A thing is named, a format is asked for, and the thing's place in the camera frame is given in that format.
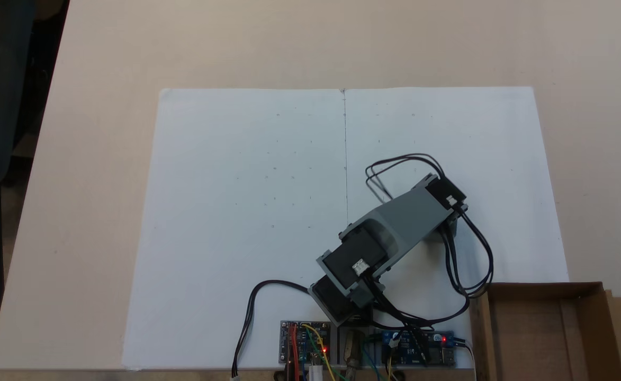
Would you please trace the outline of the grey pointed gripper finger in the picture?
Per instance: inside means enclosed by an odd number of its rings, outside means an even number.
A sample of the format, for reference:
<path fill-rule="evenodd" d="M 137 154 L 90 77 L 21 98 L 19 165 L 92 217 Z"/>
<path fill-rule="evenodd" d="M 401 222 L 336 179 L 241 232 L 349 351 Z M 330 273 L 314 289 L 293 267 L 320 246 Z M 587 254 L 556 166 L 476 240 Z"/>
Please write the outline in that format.
<path fill-rule="evenodd" d="M 446 219 L 426 236 L 426 242 L 444 242 L 449 237 L 453 238 L 456 236 L 456 228 L 457 219 Z"/>

